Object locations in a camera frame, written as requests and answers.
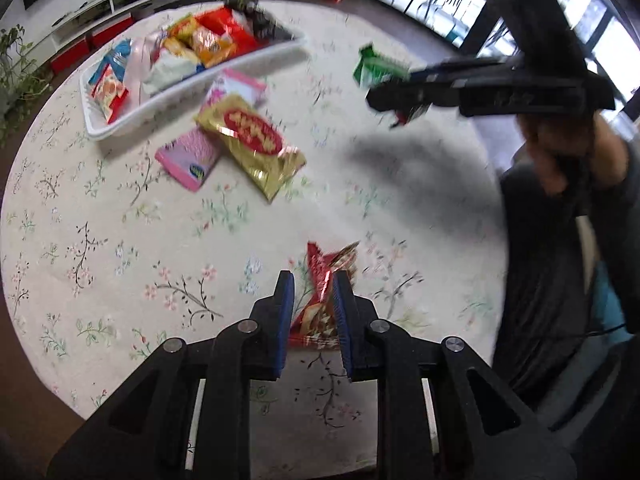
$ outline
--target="round table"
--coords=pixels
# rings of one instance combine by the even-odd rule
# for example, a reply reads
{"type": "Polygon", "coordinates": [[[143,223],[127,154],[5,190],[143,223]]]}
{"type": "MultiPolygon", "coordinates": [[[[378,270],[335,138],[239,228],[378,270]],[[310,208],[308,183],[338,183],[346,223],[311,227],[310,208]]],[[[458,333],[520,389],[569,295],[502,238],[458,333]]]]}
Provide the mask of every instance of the round table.
{"type": "MultiPolygon", "coordinates": [[[[85,136],[79,73],[31,126],[2,203],[2,282],[42,382],[88,417],[167,337],[214,337],[273,293],[278,272],[309,297],[308,240],[360,241],[354,291],[413,336],[461,335],[490,361],[504,293],[500,193],[469,121],[431,109],[403,128],[352,79],[358,49],[421,62],[369,22],[320,6],[265,2],[308,35],[304,57],[268,60],[261,111],[307,165],[263,198],[230,158],[189,192],[154,160],[193,125],[193,96],[125,136],[85,136]]],[[[162,12],[141,36],[207,5],[162,12]]],[[[290,350],[281,380],[253,382],[254,478],[312,478],[372,465],[376,386],[350,384],[339,351],[290,350]]]]}

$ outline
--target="person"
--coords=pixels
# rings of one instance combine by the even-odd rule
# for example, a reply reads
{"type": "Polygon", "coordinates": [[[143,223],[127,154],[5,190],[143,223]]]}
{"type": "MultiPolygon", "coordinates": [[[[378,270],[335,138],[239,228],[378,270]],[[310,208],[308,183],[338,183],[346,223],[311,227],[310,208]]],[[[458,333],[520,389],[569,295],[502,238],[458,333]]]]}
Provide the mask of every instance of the person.
{"type": "Polygon", "coordinates": [[[599,113],[518,124],[530,160],[500,181],[509,267],[493,368],[572,452],[579,478],[616,478],[640,442],[640,158],[599,113]],[[589,168],[602,261],[590,286],[558,155],[589,168]],[[624,327],[607,326],[616,315],[624,327]]]}

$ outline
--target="black sleeve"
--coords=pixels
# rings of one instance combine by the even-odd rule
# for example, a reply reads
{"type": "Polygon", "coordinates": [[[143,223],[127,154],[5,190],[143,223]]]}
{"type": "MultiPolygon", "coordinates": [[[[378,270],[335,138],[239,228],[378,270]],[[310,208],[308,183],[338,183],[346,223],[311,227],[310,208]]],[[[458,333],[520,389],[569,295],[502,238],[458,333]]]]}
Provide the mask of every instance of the black sleeve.
{"type": "Polygon", "coordinates": [[[591,224],[620,298],[626,329],[640,332],[640,160],[629,150],[626,178],[617,186],[592,194],[591,224]]]}

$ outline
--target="red box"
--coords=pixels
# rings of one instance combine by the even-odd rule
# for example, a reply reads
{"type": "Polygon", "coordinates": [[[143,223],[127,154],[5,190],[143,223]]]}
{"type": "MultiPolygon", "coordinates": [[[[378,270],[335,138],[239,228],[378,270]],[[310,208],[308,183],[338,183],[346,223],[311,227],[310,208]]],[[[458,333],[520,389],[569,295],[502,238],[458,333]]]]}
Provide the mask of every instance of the red box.
{"type": "Polygon", "coordinates": [[[133,23],[131,14],[126,14],[118,18],[116,22],[109,22],[106,25],[96,28],[91,33],[91,46],[100,48],[109,43],[118,34],[127,30],[133,23]]]}
{"type": "Polygon", "coordinates": [[[64,69],[72,66],[76,61],[88,55],[89,42],[86,38],[80,38],[51,60],[51,69],[54,74],[59,74],[64,69]]]}

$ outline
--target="green snack package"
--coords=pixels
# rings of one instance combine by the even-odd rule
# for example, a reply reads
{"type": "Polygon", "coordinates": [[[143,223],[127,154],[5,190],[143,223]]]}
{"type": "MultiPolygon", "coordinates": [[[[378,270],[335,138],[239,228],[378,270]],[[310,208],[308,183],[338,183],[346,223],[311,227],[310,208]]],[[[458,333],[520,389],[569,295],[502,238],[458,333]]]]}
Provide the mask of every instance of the green snack package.
{"type": "Polygon", "coordinates": [[[373,50],[373,44],[360,49],[360,62],[353,71],[353,78],[361,88],[370,88],[391,76],[408,79],[409,67],[388,57],[380,56],[373,50]]]}

